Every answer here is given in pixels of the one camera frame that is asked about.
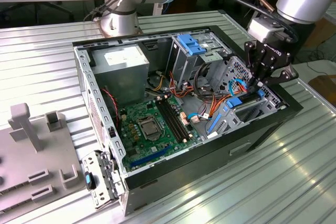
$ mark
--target blue tab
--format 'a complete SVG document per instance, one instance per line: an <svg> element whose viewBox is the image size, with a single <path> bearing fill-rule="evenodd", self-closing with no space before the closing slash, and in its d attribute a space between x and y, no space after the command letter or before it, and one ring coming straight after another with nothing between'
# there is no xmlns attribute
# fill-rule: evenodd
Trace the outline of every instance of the blue tab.
<svg viewBox="0 0 336 224"><path fill-rule="evenodd" d="M230 109L241 105L242 101L238 97L232 97L226 101L226 104L229 106Z"/></svg>
<svg viewBox="0 0 336 224"><path fill-rule="evenodd" d="M259 89L257 93L260 96L260 98L263 98L265 96L265 92L263 92L263 90L261 89Z"/></svg>
<svg viewBox="0 0 336 224"><path fill-rule="evenodd" d="M89 174L86 175L85 180L86 180L86 184L90 183L91 179L90 179L90 175Z"/></svg>
<svg viewBox="0 0 336 224"><path fill-rule="evenodd" d="M215 121L212 123L212 125L210 126L209 130L208 130L208 134L214 129L214 127L216 126L218 120L222 117L222 115L219 113L215 119Z"/></svg>
<svg viewBox="0 0 336 224"><path fill-rule="evenodd" d="M190 34L178 35L177 38L190 55L200 55L206 52L206 49L202 48Z"/></svg>

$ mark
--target label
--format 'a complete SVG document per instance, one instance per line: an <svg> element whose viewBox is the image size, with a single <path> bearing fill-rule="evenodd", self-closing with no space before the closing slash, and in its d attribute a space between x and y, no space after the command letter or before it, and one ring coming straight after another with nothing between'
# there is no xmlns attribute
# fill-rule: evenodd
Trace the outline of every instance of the label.
<svg viewBox="0 0 336 224"><path fill-rule="evenodd" d="M144 57L136 46L121 47L118 51L108 52L105 59L108 65L113 66L121 63L132 63L133 65L146 63Z"/></svg>

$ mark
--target aluminum table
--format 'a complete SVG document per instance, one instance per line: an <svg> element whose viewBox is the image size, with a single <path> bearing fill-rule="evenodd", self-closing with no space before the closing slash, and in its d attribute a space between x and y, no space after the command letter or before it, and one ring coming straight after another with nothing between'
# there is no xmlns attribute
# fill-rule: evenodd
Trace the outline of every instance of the aluminum table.
<svg viewBox="0 0 336 224"><path fill-rule="evenodd" d="M250 39L220 12L139 22L145 33L218 25L241 47ZM8 126L10 105L26 102L33 118L52 110L66 116L79 159L98 149L71 43L101 37L92 22L0 30L1 127ZM118 202L95 211L83 189L10 223L334 223L335 109L301 80L283 86L304 107L298 116L260 148L165 198L124 217Z"/></svg>

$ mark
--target connector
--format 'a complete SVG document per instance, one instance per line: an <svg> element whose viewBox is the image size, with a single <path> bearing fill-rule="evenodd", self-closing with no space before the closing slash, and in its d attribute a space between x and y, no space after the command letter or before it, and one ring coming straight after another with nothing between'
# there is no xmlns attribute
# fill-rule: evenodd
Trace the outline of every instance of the connector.
<svg viewBox="0 0 336 224"><path fill-rule="evenodd" d="M192 123L199 123L199 122L200 122L200 121L199 121L199 118L198 118L197 115L191 117L191 118L190 118L190 121L191 121Z"/></svg>

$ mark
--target yellow wire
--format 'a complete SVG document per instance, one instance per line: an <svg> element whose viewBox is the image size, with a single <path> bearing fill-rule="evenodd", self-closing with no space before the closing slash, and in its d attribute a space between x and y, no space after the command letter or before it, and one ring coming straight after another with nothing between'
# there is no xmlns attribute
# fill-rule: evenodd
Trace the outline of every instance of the yellow wire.
<svg viewBox="0 0 336 224"><path fill-rule="evenodd" d="M153 91L159 90L162 86L162 82L163 82L163 76L161 76L160 84L155 89L153 89Z"/></svg>

